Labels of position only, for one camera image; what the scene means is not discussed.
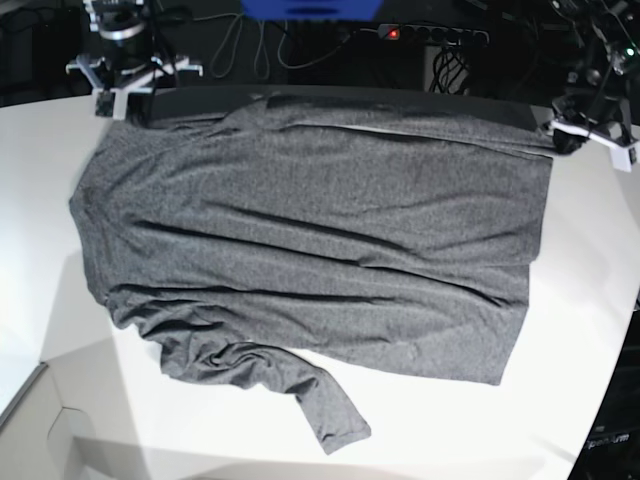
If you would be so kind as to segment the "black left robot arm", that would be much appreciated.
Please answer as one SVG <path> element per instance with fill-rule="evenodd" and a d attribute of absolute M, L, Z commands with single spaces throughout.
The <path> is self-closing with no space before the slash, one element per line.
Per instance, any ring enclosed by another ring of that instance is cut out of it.
<path fill-rule="evenodd" d="M 543 128 L 558 153 L 568 155 L 594 141 L 606 147 L 614 169 L 629 173 L 639 164 L 630 102 L 639 80 L 639 3 L 553 1 L 551 6 L 573 27 L 581 54 Z"/>

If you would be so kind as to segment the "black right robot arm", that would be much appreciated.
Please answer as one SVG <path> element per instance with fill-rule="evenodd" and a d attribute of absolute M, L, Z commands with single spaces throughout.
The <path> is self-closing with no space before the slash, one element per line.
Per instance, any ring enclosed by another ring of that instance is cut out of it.
<path fill-rule="evenodd" d="M 153 98 L 164 78 L 179 82 L 179 74 L 204 75 L 202 64 L 179 55 L 162 33 L 166 23 L 192 18 L 186 7 L 162 11 L 155 1 L 86 1 L 89 29 L 97 34 L 101 56 L 77 55 L 65 72 L 80 72 L 91 87 L 94 115 L 114 121 L 130 116 L 132 97 Z"/>

